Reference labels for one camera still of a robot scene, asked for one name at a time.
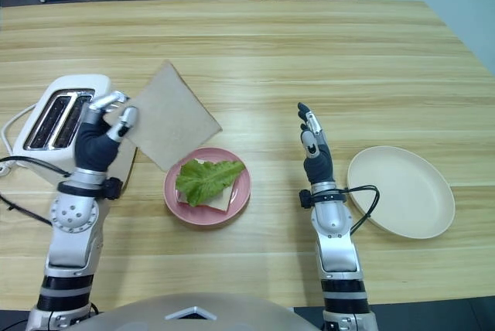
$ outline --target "lettuce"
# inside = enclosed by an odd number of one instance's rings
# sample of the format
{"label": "lettuce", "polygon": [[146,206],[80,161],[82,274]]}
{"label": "lettuce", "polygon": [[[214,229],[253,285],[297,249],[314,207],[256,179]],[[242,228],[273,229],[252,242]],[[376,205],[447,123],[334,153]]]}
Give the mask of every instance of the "lettuce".
{"label": "lettuce", "polygon": [[197,206],[227,188],[244,169],[244,163],[240,161],[201,164],[191,159],[180,168],[176,188],[186,196],[189,205]]}

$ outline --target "white toaster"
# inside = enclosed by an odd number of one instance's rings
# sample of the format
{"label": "white toaster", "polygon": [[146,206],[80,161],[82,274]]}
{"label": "white toaster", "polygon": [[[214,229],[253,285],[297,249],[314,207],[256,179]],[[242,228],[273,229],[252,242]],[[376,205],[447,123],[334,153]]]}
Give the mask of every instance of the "white toaster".
{"label": "white toaster", "polygon": [[[110,78],[103,74],[74,74],[57,78],[48,86],[19,133],[12,155],[47,161],[72,172],[75,135],[81,123],[84,103],[112,91]],[[127,139],[108,169],[108,176],[127,182],[136,147]],[[56,185],[63,177],[27,162],[20,162]]]}

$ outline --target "wooden table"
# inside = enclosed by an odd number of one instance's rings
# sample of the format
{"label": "wooden table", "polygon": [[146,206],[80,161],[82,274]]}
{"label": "wooden table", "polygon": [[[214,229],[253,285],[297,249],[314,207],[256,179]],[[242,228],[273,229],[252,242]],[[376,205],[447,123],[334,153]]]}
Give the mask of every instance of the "wooden table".
{"label": "wooden table", "polygon": [[[132,96],[168,58],[224,128],[207,145],[230,149],[251,170],[247,209],[221,229],[195,229],[167,210],[164,172],[138,153],[105,222],[91,293],[102,309],[191,291],[323,303],[315,234],[298,199],[308,186],[298,101],[324,125],[341,186],[360,150],[396,145],[429,160],[455,194],[456,219],[441,237],[360,228],[354,237],[372,303],[495,294],[495,80],[425,4],[92,2],[2,14],[0,123],[59,76],[103,73]],[[54,197],[24,169],[0,190],[43,214]],[[0,308],[36,302],[50,235],[2,207]]]}

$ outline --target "robotic arm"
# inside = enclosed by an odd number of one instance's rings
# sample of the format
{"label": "robotic arm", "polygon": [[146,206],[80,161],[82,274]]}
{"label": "robotic arm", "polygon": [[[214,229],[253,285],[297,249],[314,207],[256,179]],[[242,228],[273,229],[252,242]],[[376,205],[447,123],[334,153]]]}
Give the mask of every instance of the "robotic arm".
{"label": "robotic arm", "polygon": [[113,127],[103,121],[103,115],[113,103],[127,99],[115,91],[96,98],[85,109],[76,139],[76,170],[58,185],[59,193],[50,207],[52,242],[27,331],[65,329],[90,314],[91,284],[108,214],[106,199],[118,198],[122,184],[116,178],[107,179],[107,169],[123,137],[135,124],[138,110],[126,108]]}
{"label": "robotic arm", "polygon": [[314,206],[311,221],[317,234],[316,258],[325,299],[326,330],[378,331],[370,311],[356,248],[350,239],[352,217],[333,178],[332,156],[316,116],[299,103],[304,169],[311,191],[299,193],[305,208]]}

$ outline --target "cable on floor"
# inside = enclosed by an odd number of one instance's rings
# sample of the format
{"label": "cable on floor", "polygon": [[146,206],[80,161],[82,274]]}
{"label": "cable on floor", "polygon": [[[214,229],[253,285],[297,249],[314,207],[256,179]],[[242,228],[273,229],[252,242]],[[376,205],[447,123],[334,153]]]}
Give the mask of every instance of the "cable on floor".
{"label": "cable on floor", "polygon": [[7,331],[8,329],[12,329],[12,328],[16,327],[17,325],[20,325],[21,323],[24,323],[24,322],[28,322],[28,320],[27,319],[23,319],[22,321],[15,322],[12,325],[3,328],[0,331]]}

